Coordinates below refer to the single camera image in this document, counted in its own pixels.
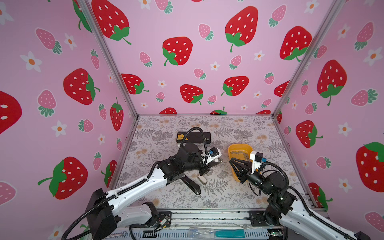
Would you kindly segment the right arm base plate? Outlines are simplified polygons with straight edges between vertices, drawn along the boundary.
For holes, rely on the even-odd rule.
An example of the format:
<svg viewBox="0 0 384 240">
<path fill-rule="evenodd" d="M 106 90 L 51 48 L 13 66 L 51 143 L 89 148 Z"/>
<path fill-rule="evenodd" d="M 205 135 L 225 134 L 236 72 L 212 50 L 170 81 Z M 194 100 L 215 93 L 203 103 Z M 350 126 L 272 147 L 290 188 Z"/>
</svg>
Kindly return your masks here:
<svg viewBox="0 0 384 240">
<path fill-rule="evenodd" d="M 247 218 L 252 227 L 276 227 L 280 226 L 279 219 L 267 211 L 249 211 Z"/>
</svg>

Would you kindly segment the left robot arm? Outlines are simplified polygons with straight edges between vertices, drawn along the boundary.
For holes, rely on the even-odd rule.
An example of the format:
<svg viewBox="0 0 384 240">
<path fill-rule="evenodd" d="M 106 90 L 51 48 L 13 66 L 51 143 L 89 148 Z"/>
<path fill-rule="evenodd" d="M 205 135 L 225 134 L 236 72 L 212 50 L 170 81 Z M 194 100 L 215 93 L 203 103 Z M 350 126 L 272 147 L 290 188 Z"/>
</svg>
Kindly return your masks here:
<svg viewBox="0 0 384 240">
<path fill-rule="evenodd" d="M 211 167 L 220 163 L 222 156 L 218 148 L 208 149 L 206 140 L 202 141 L 204 149 L 201 151 L 194 143 L 182 140 L 178 152 L 165 160 L 155 162 L 147 175 L 114 190 L 94 191 L 85 212 L 67 228 L 62 239 L 67 240 L 71 231 L 83 219 L 87 220 L 89 229 L 74 236 L 75 240 L 88 234 L 94 240 L 102 240 L 119 224 L 153 226 L 159 216 L 154 204 L 148 202 L 138 209 L 131 207 L 131 204 L 178 180 L 182 180 L 193 193 L 200 195 L 200 186 L 187 177 L 185 172 L 197 170 L 200 176 L 203 176 Z"/>
</svg>

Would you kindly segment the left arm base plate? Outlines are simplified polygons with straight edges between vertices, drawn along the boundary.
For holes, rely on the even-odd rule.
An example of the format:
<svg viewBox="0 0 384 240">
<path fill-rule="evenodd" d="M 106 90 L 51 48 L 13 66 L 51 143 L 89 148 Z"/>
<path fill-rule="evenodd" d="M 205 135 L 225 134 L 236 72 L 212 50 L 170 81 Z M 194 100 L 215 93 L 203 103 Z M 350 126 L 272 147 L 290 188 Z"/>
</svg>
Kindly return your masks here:
<svg viewBox="0 0 384 240">
<path fill-rule="evenodd" d="M 150 222 L 149 228 L 159 228 L 164 226 L 169 228 L 171 226 L 172 214 L 171 211 L 160 211 L 158 216 Z"/>
</svg>

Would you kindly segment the black stapler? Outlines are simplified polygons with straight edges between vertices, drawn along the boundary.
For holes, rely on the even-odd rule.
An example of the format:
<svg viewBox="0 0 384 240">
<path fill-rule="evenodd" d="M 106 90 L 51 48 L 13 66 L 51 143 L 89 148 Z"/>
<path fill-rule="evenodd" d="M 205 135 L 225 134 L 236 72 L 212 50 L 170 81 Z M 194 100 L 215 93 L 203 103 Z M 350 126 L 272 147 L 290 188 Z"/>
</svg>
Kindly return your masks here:
<svg viewBox="0 0 384 240">
<path fill-rule="evenodd" d="M 202 193 L 200 186 L 191 180 L 188 176 L 183 175 L 181 180 L 183 183 L 190 189 L 192 190 L 196 195 L 200 195 Z"/>
</svg>

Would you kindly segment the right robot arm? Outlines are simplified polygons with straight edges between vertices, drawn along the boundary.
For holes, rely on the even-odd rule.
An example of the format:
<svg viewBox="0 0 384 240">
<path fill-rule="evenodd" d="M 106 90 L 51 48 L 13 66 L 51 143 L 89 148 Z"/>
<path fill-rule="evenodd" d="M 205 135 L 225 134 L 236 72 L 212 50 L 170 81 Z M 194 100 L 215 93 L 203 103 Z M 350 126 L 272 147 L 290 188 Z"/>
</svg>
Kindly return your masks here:
<svg viewBox="0 0 384 240">
<path fill-rule="evenodd" d="M 354 233 L 338 226 L 310 210 L 303 196 L 289 185 L 287 174 L 276 164 L 230 159 L 230 165 L 240 183 L 249 182 L 267 195 L 268 207 L 264 216 L 269 225 L 280 224 L 309 240 L 369 240 L 363 233 Z"/>
</svg>

